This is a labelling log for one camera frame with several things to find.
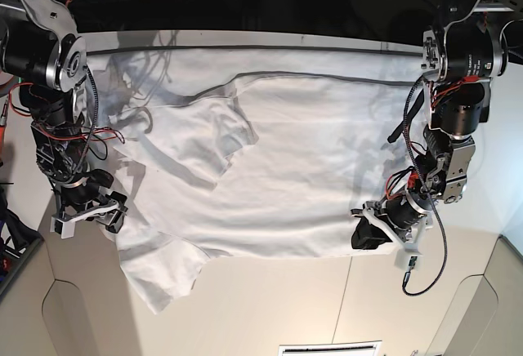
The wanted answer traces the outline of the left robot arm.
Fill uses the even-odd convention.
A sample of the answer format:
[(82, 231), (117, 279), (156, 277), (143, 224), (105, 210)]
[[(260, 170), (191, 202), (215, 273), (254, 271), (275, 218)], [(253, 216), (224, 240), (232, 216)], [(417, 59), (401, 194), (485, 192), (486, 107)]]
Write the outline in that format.
[(492, 81), (509, 60), (505, 29), (522, 17), (522, 0), (444, 0), (423, 35), (422, 76), (413, 104), (388, 140), (406, 137), (420, 110), (426, 113), (427, 149), (410, 151), (412, 165), (391, 175), (378, 201), (352, 211), (359, 219), (351, 238), (356, 250), (396, 243), (416, 251), (438, 202), (457, 202), (467, 185), (475, 152), (474, 131), (489, 118)]

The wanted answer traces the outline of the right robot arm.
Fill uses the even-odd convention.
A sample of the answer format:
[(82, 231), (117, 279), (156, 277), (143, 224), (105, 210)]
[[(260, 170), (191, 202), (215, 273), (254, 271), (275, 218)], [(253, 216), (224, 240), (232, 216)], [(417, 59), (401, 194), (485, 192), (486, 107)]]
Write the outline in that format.
[(20, 105), (32, 119), (36, 163), (56, 201), (51, 231), (71, 238), (77, 223), (96, 221), (117, 234), (127, 214), (113, 176), (90, 165), (93, 146), (123, 135), (98, 124), (99, 95), (87, 47), (68, 5), (56, 0), (1, 0), (1, 69), (16, 76)]

